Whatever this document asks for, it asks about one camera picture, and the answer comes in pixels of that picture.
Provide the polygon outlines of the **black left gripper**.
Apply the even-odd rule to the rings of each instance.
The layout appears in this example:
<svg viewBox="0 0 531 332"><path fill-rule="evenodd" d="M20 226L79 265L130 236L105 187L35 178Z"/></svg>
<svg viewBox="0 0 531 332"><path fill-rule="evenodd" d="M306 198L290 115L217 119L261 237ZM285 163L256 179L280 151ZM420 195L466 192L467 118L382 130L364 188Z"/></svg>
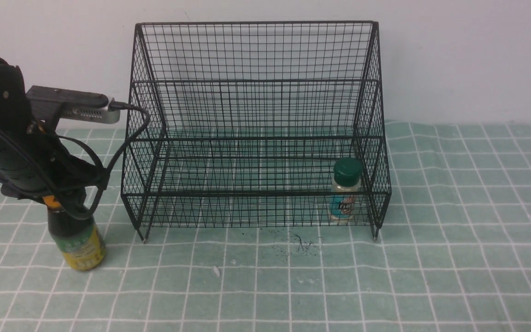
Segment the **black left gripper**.
<svg viewBox="0 0 531 332"><path fill-rule="evenodd" d="M86 188L105 190L109 181L107 168L84 143L81 147L90 155L90 162L70 154L62 137L48 128L38 128L35 122L30 126L30 133L0 130L2 194L40 203L44 197L54 196L55 212L88 217L89 210L84 205Z"/></svg>

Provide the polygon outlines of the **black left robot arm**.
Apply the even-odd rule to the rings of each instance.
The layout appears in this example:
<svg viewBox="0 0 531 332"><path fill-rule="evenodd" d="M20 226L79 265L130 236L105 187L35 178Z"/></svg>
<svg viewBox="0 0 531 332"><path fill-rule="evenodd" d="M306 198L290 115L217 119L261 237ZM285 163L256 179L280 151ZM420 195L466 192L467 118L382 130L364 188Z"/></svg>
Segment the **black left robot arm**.
<svg viewBox="0 0 531 332"><path fill-rule="evenodd" d="M70 216L84 220L86 187L105 181L99 158L93 163L70 154L56 133L63 107L105 107L109 99L95 93L34 86L25 90L18 66L0 58L0 185L2 194L40 204L59 200Z"/></svg>

